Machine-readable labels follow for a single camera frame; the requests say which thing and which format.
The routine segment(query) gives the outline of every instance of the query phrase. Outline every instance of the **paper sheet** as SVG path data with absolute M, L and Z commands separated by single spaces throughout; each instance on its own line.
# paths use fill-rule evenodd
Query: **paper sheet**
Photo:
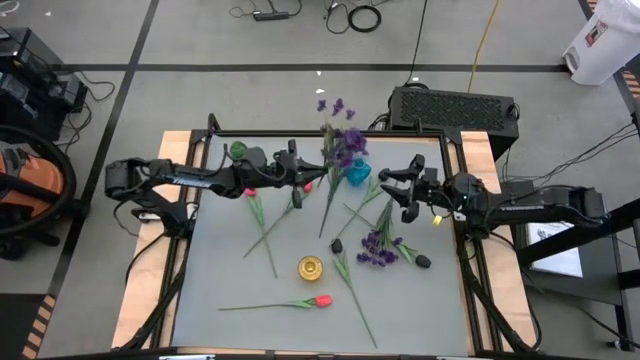
M 550 236 L 573 227 L 573 224 L 558 223 L 529 223 L 527 224 L 528 244 L 535 244 Z M 534 261 L 531 269 L 546 271 L 567 276 L 582 277 L 582 265 L 580 264 L 580 252 L 578 248 L 563 251 L 559 254 Z

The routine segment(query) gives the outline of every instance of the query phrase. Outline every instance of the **orange vacuum cleaner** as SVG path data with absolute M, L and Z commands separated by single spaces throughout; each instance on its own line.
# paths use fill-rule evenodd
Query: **orange vacuum cleaner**
M 0 258 L 20 258 L 30 242 L 57 246 L 47 233 L 62 216 L 86 216 L 73 197 L 76 176 L 69 158 L 49 140 L 23 128 L 0 125 Z M 36 155 L 23 150 L 29 145 Z

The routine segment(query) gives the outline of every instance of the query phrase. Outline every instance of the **small blue vase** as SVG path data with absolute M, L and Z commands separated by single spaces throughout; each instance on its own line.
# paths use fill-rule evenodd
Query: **small blue vase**
M 345 176 L 352 186 L 358 186 L 371 174 L 371 166 L 367 164 L 364 157 L 357 157 L 353 160 L 351 167 L 346 169 Z

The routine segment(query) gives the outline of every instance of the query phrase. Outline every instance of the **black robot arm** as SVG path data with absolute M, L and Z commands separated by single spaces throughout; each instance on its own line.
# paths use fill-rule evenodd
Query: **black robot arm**
M 235 199 L 245 189 L 292 186 L 294 207 L 301 208 L 299 188 L 327 173 L 327 168 L 309 164 L 297 155 L 295 140 L 288 148 L 273 154 L 267 162 L 259 147 L 248 148 L 239 158 L 231 159 L 227 147 L 217 170 L 174 164 L 171 160 L 130 158 L 115 161 L 105 169 L 105 194 L 121 202 L 133 201 L 160 216 L 170 235 L 176 235 L 188 222 L 184 204 L 172 203 L 156 193 L 158 185 L 172 184 L 209 189 L 218 196 Z M 225 167 L 225 160 L 231 164 Z
M 404 222 L 412 222 L 419 214 L 418 202 L 424 202 L 464 214 L 471 235 L 481 237 L 500 225 L 528 222 L 567 221 L 580 227 L 595 227 L 602 224 L 606 215 L 602 196 L 593 188 L 553 185 L 494 194 L 480 179 L 464 172 L 441 184 L 437 169 L 424 168 L 422 155 L 416 155 L 407 169 L 384 169 L 379 177 L 411 182 L 408 189 L 382 185 L 400 206 L 407 208 L 402 214 Z

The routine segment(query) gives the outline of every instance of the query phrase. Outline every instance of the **round gold container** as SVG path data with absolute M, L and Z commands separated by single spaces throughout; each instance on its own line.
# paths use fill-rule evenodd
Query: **round gold container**
M 298 263 L 298 274 L 307 281 L 316 281 L 322 276 L 322 261 L 315 256 L 305 256 Z

